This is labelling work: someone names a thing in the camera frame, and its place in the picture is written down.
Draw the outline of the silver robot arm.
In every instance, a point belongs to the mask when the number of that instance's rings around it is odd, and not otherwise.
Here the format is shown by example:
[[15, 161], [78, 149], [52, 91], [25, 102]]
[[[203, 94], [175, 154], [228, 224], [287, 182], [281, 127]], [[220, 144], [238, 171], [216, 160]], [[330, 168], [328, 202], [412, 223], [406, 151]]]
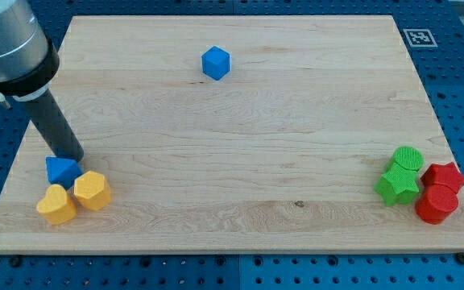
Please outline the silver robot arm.
[[27, 0], [0, 0], [0, 105], [46, 93], [60, 58]]

